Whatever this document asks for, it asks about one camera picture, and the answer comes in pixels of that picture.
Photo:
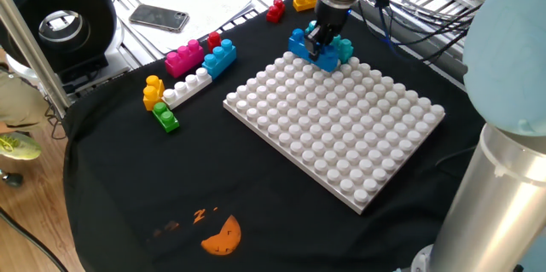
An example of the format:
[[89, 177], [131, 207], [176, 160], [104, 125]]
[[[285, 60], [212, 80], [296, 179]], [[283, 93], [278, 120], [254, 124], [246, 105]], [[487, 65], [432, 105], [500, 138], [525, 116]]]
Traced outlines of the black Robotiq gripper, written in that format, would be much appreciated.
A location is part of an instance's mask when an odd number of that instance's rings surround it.
[[316, 27], [305, 35], [305, 47], [312, 61], [319, 59], [323, 45], [330, 45], [340, 34], [351, 13], [351, 8], [335, 8], [318, 0], [315, 12]]

